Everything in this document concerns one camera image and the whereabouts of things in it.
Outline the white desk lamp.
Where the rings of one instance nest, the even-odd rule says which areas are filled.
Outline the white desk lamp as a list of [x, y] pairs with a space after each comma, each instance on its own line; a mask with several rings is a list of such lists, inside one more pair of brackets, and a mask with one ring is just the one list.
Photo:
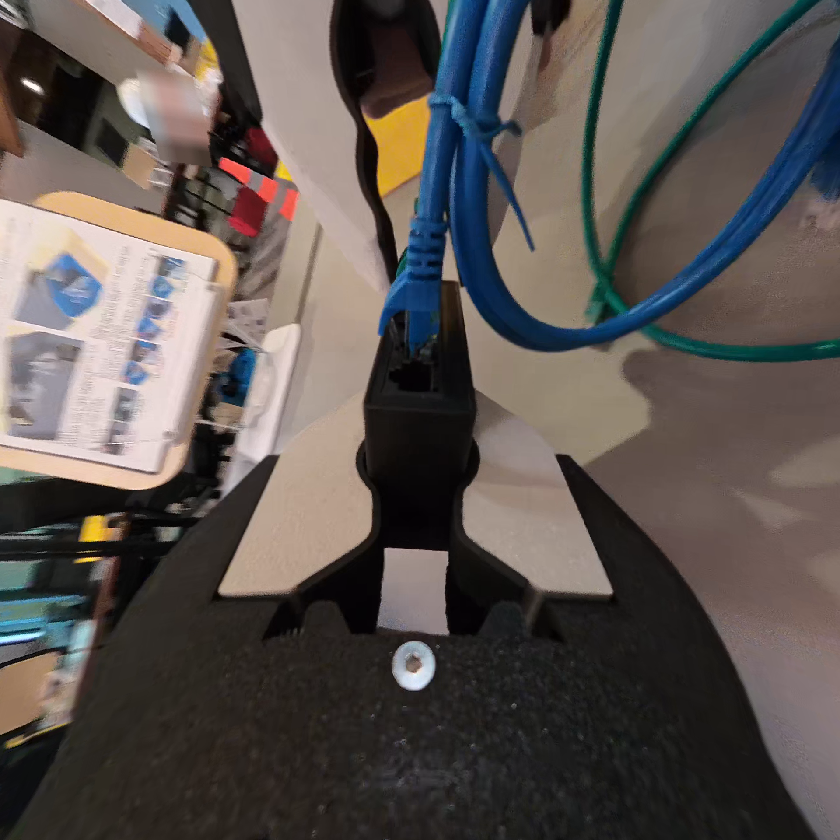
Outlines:
[[301, 325], [291, 323], [269, 331], [259, 347], [251, 348], [257, 352], [258, 360], [245, 407], [241, 408], [235, 424], [229, 485], [238, 483], [274, 452], [301, 336]]

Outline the blue plastic container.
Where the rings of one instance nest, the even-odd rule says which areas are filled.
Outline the blue plastic container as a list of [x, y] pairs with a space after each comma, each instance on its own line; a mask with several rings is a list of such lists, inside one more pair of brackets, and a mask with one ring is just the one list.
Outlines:
[[245, 407], [257, 360], [258, 354], [251, 348], [241, 346], [233, 351], [231, 360], [215, 376], [214, 391], [219, 402]]

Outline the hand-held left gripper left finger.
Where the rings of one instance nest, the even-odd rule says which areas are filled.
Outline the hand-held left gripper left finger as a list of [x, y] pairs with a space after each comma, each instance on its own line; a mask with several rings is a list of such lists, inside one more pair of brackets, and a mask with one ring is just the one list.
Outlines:
[[272, 598], [294, 613], [333, 602], [351, 632], [373, 632], [384, 548], [364, 473], [364, 398], [310, 424], [277, 457], [217, 593]]

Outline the yellow storage bin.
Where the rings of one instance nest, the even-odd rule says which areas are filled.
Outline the yellow storage bin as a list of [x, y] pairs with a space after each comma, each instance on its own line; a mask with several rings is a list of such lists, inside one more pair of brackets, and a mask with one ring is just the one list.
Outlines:
[[377, 186], [385, 197], [422, 170], [429, 124], [427, 100], [410, 101], [367, 123], [377, 146]]

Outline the black network switch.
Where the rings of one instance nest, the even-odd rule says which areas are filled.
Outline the black network switch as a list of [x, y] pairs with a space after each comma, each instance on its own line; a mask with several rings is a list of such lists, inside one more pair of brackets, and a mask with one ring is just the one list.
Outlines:
[[455, 502], [474, 475], [476, 391], [460, 287], [442, 283], [430, 354], [410, 359], [397, 327], [380, 338], [364, 394], [362, 478], [384, 549], [448, 549]]

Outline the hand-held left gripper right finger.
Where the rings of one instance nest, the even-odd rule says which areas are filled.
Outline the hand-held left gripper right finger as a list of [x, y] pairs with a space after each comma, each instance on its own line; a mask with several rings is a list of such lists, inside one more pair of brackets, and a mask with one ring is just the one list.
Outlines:
[[465, 483], [448, 546], [448, 630], [476, 634], [499, 603], [526, 627], [552, 602], [608, 603], [614, 590], [552, 447], [476, 392]]

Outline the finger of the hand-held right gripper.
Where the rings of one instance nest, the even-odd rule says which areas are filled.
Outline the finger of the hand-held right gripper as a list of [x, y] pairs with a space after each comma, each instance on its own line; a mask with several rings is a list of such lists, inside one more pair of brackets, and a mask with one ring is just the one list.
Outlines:
[[336, 2], [234, 1], [262, 127], [325, 234], [384, 296], [396, 269], [376, 148], [336, 78]]
[[584, 252], [581, 141], [608, 2], [570, 2], [555, 29], [535, 34], [532, 5], [518, 27], [499, 112], [521, 128], [493, 143], [539, 251]]

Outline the orange traffic cone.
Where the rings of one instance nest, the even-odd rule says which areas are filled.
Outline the orange traffic cone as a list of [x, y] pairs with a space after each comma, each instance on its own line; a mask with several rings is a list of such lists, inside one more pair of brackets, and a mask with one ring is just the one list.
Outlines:
[[220, 158], [218, 167], [239, 184], [233, 209], [227, 217], [228, 225], [236, 233], [249, 238], [257, 236], [278, 194], [281, 198], [278, 215], [289, 223], [293, 222], [298, 209], [299, 190], [283, 162], [277, 164], [273, 175], [263, 175], [228, 157]]

